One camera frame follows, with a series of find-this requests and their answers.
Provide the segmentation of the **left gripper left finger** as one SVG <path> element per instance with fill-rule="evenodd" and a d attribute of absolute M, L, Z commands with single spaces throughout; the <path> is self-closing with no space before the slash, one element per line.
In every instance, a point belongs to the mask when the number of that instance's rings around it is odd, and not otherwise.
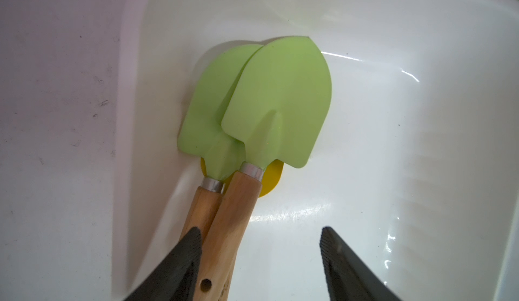
<path fill-rule="evenodd" d="M 127 300 L 193 300 L 201 247 L 201 232 L 193 227 Z"/>

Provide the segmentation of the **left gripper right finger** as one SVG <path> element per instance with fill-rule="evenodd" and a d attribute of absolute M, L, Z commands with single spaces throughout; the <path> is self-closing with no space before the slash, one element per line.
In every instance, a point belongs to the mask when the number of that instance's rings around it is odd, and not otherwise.
<path fill-rule="evenodd" d="M 331 300 L 400 301 L 332 227 L 322 229 L 320 251 Z"/>

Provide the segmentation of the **yellow shovel wooden handle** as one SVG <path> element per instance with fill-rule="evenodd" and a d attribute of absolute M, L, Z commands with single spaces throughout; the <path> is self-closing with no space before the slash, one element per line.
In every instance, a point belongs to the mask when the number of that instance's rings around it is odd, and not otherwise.
<path fill-rule="evenodd" d="M 285 165 L 285 163 L 281 162 L 280 160 L 274 160 L 272 163 L 270 163 L 268 165 L 268 167 L 264 173 L 263 179 L 262 179 L 262 190 L 259 193 L 260 198 L 262 196 L 269 194 L 278 185 L 278 183 L 281 179 L 282 170 L 283 170 L 284 165 Z M 203 175 L 204 176 L 207 175 L 206 167 L 205 167 L 205 160 L 203 158 L 200 158 L 200 166 L 201 166 L 201 171 L 202 171 Z M 231 175 L 225 179 L 224 188 L 222 189 L 223 194 L 226 194 L 227 187 L 232 180 L 232 176 L 233 175 Z"/>

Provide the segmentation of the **green wooden-handle shovel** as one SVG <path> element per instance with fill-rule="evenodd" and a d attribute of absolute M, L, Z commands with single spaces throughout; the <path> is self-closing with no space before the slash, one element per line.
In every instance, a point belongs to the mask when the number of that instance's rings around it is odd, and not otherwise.
<path fill-rule="evenodd" d="M 195 300 L 220 298 L 262 189 L 262 174 L 274 160 L 295 168 L 307 164 L 331 96 L 328 64 L 309 37 L 276 39 L 246 64 L 221 122 L 224 133 L 245 145 L 245 160 L 202 245 Z"/>
<path fill-rule="evenodd" d="M 181 237 L 193 227 L 205 237 L 222 202 L 225 180 L 245 161 L 245 145 L 223 132 L 221 122 L 250 58 L 260 44 L 240 45 L 216 57 L 202 73 L 178 136 L 178 149 L 204 159 L 205 175 L 197 188 Z"/>

